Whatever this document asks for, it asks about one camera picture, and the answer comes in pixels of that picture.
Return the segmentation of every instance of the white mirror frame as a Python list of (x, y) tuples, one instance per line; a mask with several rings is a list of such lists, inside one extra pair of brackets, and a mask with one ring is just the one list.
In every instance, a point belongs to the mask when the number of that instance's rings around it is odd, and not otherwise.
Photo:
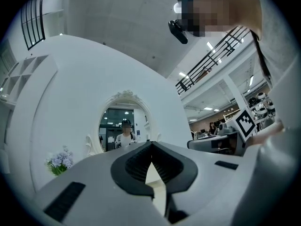
[(161, 134), (158, 132), (156, 122), (155, 122), (154, 117), (151, 114), (151, 111), (148, 108), (148, 106), (137, 95), (134, 95), (134, 93), (132, 91), (125, 90), (122, 93), (118, 92), (114, 96), (110, 97), (100, 107), (99, 112), (96, 115), (96, 118), (98, 118), (98, 119), (95, 121), (94, 127), (92, 129), (92, 134), (86, 136), (86, 146), (89, 147), (89, 152), (87, 154), (88, 156), (104, 152), (103, 148), (99, 142), (100, 121), (103, 117), (104, 112), (110, 107), (111, 104), (116, 103), (120, 100), (124, 100), (124, 99), (130, 100), (130, 101), (138, 104), (144, 110), (145, 115), (147, 116), (147, 119), (148, 119), (149, 125), (150, 125), (150, 141), (158, 141), (158, 139), (160, 139)]

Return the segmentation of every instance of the white curved wall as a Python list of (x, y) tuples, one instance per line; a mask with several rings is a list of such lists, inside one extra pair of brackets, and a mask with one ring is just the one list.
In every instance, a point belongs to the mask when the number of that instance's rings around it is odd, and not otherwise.
[[(86, 156), (85, 138), (100, 119), (95, 118), (99, 106), (117, 92), (133, 91), (149, 107), (162, 141), (186, 147), (190, 129), (175, 87), (150, 68), (102, 44), (67, 35), (48, 38), (31, 53), (33, 57), (51, 54), (58, 68), (32, 125), (28, 151), (36, 190), (53, 178), (44, 165), (47, 153), (61, 151), (66, 145), (75, 162)], [(23, 145), (15, 146), (16, 153)], [(21, 163), (22, 155), (14, 160), (21, 173), (27, 166)]]

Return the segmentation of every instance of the black railing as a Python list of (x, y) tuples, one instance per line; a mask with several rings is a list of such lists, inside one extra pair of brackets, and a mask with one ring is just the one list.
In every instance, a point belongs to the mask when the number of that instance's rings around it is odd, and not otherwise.
[(45, 39), (42, 4), (43, 0), (28, 0), (21, 8), (21, 27), (28, 50)]
[(249, 29), (238, 26), (232, 29), (218, 44), (190, 70), (175, 86), (178, 94), (189, 90), (196, 82), (211, 72), (212, 67), (218, 66), (222, 58), (229, 56), (243, 42)]

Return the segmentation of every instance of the black headset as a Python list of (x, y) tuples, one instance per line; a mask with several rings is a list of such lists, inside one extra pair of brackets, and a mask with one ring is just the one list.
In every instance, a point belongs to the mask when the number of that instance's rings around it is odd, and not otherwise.
[(187, 2), (189, 0), (178, 0), (182, 4), (182, 19), (171, 20), (168, 22), (170, 32), (182, 43), (187, 44), (188, 39), (185, 32), (191, 33), (195, 37), (204, 37), (205, 30), (200, 29), (198, 25), (193, 24), (191, 14), (187, 11)]

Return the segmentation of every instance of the person in mirror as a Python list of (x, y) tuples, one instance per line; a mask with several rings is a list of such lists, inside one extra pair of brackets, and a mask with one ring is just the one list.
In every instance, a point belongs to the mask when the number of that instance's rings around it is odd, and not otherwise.
[[(270, 88), (288, 67), (301, 65), (299, 45), (271, 0), (178, 1), (182, 4), (181, 24), (185, 24), (186, 30), (194, 35), (227, 32), (239, 25), (247, 27), (254, 37), (261, 71)], [(275, 123), (250, 137), (247, 146), (262, 144), (282, 130), (282, 122), (276, 116)]]
[(123, 120), (121, 122), (122, 134), (116, 137), (115, 149), (121, 146), (131, 145), (131, 143), (136, 141), (136, 135), (131, 132), (131, 121)]
[(210, 127), (210, 129), (209, 129), (209, 136), (215, 136), (215, 135), (216, 135), (216, 134), (215, 134), (215, 131), (216, 131), (217, 129), (216, 129), (214, 123), (211, 122), (211, 123), (209, 124), (209, 127)]

